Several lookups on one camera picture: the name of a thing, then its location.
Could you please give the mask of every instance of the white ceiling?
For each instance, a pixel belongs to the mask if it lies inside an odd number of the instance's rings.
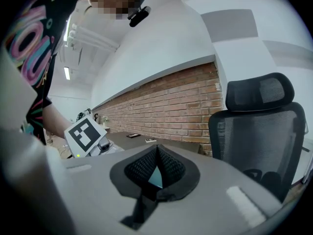
[[[144,6],[152,8],[151,13],[158,7],[167,4],[173,0],[145,0]],[[78,24],[88,30],[100,34],[117,44],[121,44],[127,33],[131,34],[132,28],[129,21],[113,20],[110,15],[99,14],[97,9],[91,8],[86,15],[83,16],[85,9],[89,6],[88,1],[81,0],[77,3],[70,19],[70,29],[72,24]],[[102,50],[87,44],[82,44],[82,55],[79,66],[75,67],[69,63],[62,63],[59,55],[56,58],[54,67],[53,82],[56,84],[86,84],[92,85],[99,69],[104,65],[105,61],[111,54],[108,50]],[[71,80],[67,81],[64,74],[64,66],[69,67]]]

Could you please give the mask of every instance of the floor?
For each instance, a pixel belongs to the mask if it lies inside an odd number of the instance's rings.
[[[67,147],[66,141],[62,138],[59,138],[57,136],[52,136],[52,143],[47,143],[47,145],[57,148],[62,159],[66,159],[67,157],[69,157],[71,155],[71,152],[70,152],[69,148]],[[291,200],[295,199],[300,194],[302,194],[302,192],[306,188],[308,182],[311,180],[311,177],[308,179],[306,184],[302,184],[302,183],[295,184],[289,190],[283,205],[287,204],[288,202],[290,202]]]

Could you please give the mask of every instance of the desk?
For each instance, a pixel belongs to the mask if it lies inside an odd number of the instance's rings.
[[[107,139],[113,141],[116,145],[123,148],[124,150],[133,149],[146,144],[167,144],[177,148],[182,148],[191,152],[199,153],[200,144],[198,143],[189,143],[189,142],[179,142],[166,139],[157,139],[156,142],[146,143],[146,139],[151,137],[139,136],[135,138],[128,138],[127,135],[131,134],[130,132],[117,132],[117,133],[107,133]]]

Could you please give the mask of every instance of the black t-shirt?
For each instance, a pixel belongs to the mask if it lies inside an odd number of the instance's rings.
[[[45,144],[43,108],[52,81],[53,55],[58,41],[63,41],[66,21],[78,0],[28,0],[16,15],[6,37],[7,51],[24,79],[37,92],[22,129]]]

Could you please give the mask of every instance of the brick wall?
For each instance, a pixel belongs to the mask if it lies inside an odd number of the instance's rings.
[[[111,133],[127,131],[149,137],[201,144],[211,156],[210,115],[222,110],[222,92],[213,63],[191,67],[124,93],[93,110],[108,116]]]

